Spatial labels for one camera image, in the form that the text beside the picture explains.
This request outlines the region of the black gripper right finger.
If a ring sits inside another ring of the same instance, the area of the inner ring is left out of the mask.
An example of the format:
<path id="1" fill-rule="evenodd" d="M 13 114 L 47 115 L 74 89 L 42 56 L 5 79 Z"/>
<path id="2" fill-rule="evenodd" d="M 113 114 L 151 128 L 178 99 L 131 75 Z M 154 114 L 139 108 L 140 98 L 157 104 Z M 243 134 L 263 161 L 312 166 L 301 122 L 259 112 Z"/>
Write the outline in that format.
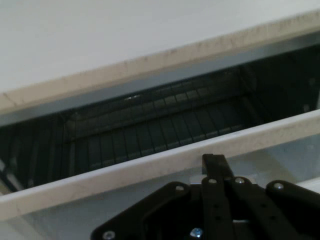
<path id="1" fill-rule="evenodd" d="M 320 195 L 284 180 L 265 188 L 212 155 L 212 239 L 318 240 Z"/>

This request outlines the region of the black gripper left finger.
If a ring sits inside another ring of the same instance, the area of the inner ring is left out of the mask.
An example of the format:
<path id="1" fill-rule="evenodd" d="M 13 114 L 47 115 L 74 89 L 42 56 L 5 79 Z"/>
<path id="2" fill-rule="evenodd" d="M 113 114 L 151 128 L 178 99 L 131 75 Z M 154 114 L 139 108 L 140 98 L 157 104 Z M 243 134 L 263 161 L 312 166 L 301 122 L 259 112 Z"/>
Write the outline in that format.
<path id="1" fill-rule="evenodd" d="M 170 182 L 91 233 L 92 240 L 224 240 L 224 155 L 204 154 L 198 184 Z"/>

